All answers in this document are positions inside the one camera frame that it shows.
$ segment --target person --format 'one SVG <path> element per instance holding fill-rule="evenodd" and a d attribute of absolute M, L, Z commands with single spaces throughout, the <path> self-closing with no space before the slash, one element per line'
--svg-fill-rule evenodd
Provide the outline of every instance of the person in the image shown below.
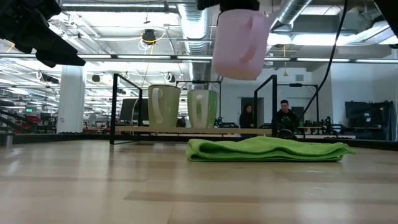
<path fill-rule="evenodd" d="M 254 127 L 252 106 L 250 104 L 244 105 L 243 112 L 239 117 L 239 125 L 241 128 L 253 128 Z"/>
<path fill-rule="evenodd" d="M 296 114 L 289 109 L 289 102 L 287 100 L 282 100 L 276 118 L 278 130 L 288 129 L 293 133 L 297 125 L 297 119 L 298 117 Z"/>

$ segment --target pink container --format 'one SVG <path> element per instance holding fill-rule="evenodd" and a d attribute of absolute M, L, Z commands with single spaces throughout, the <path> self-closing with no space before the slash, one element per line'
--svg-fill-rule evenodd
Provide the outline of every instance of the pink container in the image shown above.
<path fill-rule="evenodd" d="M 258 11 L 235 9 L 218 19 L 213 67 L 226 78 L 255 80 L 264 66 L 272 21 Z"/>

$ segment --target computer monitor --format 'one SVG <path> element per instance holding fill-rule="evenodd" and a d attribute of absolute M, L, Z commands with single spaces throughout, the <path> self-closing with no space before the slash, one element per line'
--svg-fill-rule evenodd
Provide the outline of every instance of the computer monitor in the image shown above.
<path fill-rule="evenodd" d="M 132 109 L 136 101 L 137 104 L 136 107 L 134 108 L 134 116 L 132 117 Z M 122 109 L 120 111 L 121 121 L 131 121 L 131 117 L 134 121 L 137 121 L 138 112 L 139 112 L 138 99 L 123 99 Z M 142 99 L 142 120 L 143 121 L 149 120 L 148 99 Z"/>

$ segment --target light wood surface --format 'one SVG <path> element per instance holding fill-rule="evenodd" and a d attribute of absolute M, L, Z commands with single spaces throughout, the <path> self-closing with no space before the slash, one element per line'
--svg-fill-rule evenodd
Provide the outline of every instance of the light wood surface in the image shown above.
<path fill-rule="evenodd" d="M 398 223 L 398 153 L 341 162 L 188 162 L 185 144 L 14 145 L 0 160 L 4 224 Z"/>
<path fill-rule="evenodd" d="M 151 128 L 137 126 L 116 126 L 116 131 L 180 134 L 272 134 L 271 129 L 255 128 Z"/>

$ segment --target folded towel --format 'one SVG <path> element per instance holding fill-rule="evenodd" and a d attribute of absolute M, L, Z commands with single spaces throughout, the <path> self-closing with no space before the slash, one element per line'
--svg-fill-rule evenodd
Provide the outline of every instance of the folded towel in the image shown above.
<path fill-rule="evenodd" d="M 312 143 L 255 137 L 240 142 L 212 142 L 191 139 L 189 161 L 339 161 L 345 154 L 355 154 L 343 143 Z"/>

